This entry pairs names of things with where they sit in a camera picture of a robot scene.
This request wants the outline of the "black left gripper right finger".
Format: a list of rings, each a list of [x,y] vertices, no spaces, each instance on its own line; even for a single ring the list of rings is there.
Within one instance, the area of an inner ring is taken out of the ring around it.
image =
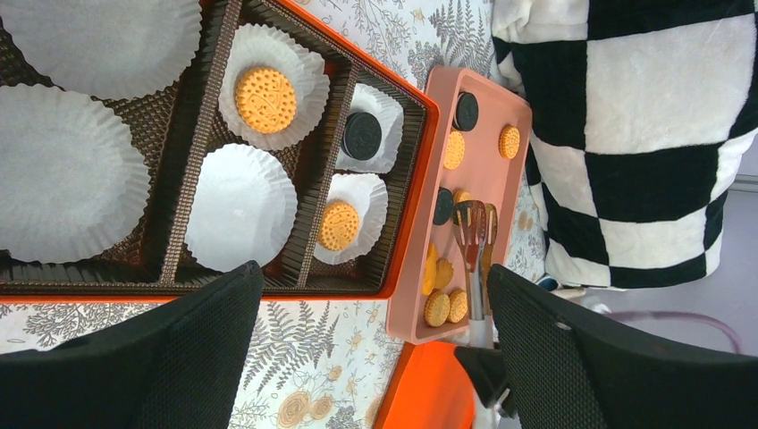
[[[757,360],[671,341],[557,297],[510,269],[488,275],[524,428],[754,428]]]

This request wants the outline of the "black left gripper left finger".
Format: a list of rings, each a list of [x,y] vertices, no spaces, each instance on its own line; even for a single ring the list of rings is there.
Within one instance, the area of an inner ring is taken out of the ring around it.
[[[226,427],[263,285],[247,262],[53,349],[2,355],[2,427]]]

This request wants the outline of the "swirl butter cookie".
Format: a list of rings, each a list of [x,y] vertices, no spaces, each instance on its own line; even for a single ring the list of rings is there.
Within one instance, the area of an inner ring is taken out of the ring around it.
[[[451,261],[440,257],[436,261],[436,275],[434,287],[437,290],[444,290],[451,282],[454,276],[454,267]]]

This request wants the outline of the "metal tongs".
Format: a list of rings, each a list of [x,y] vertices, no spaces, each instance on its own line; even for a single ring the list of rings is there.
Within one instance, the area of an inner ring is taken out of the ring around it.
[[[469,345],[493,348],[493,316],[487,291],[498,215],[491,203],[464,200],[453,207],[454,236],[466,273]]]

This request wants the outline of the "orange compartment box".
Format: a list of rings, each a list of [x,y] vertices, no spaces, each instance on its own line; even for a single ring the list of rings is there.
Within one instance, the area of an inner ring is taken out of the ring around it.
[[[136,231],[99,255],[71,264],[18,262],[3,252],[3,303],[165,302],[215,279],[215,271],[195,263],[181,237],[201,156],[231,139],[211,99],[221,88],[232,33],[245,21],[272,24],[324,55],[331,81],[315,132],[282,153],[286,170],[296,177],[298,212],[293,236],[264,267],[265,299],[385,299],[395,291],[429,168],[439,106],[292,1],[205,1],[201,6],[199,57],[179,83],[155,96],[112,102],[112,108],[136,127],[137,147],[147,156],[151,175],[147,213]],[[359,83],[400,103],[400,160],[383,176],[389,214],[379,240],[366,256],[331,269],[315,263],[315,224],[326,203],[348,103]]]

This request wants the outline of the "pink cookie tray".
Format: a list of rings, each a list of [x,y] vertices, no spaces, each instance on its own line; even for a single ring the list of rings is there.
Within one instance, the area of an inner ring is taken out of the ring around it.
[[[472,93],[478,102],[479,116],[475,128],[463,132],[466,151],[460,166],[452,171],[443,168],[443,158],[458,93]],[[427,297],[422,294],[425,256],[433,243],[439,257],[452,262],[454,276],[444,289],[451,292],[466,287],[466,273],[459,247],[454,237],[455,225],[447,222],[433,225],[434,205],[439,187],[455,192],[469,191],[473,198],[495,206],[498,215],[498,234],[493,248],[492,263],[503,264],[508,254],[510,229],[515,219],[519,188],[532,126],[532,111],[523,98],[475,71],[460,67],[436,66],[429,74],[426,94],[439,106],[440,121],[436,128],[428,166],[424,168],[419,206],[411,213],[412,227],[409,244],[403,259],[398,284],[388,301],[386,331],[392,337],[413,344],[436,341],[459,333],[467,321],[430,327],[423,318]],[[506,125],[520,132],[520,149],[514,159],[503,158],[498,139]]]

